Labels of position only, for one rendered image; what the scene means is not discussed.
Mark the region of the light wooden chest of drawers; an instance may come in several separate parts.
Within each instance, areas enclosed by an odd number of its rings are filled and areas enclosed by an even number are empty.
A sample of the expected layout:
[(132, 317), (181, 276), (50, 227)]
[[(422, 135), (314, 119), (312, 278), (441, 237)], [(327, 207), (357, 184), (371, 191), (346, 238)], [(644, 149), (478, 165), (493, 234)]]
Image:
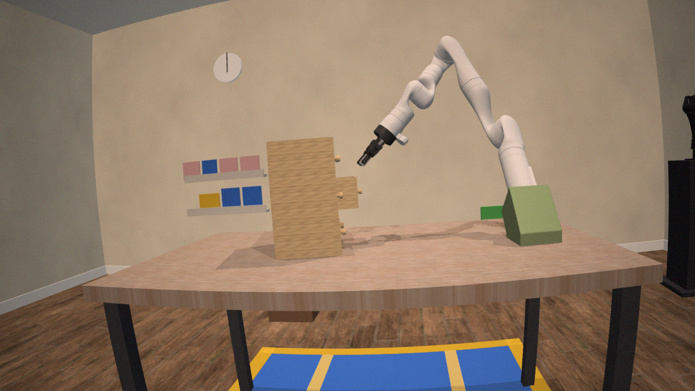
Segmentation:
[(276, 260), (341, 255), (333, 137), (267, 142)]

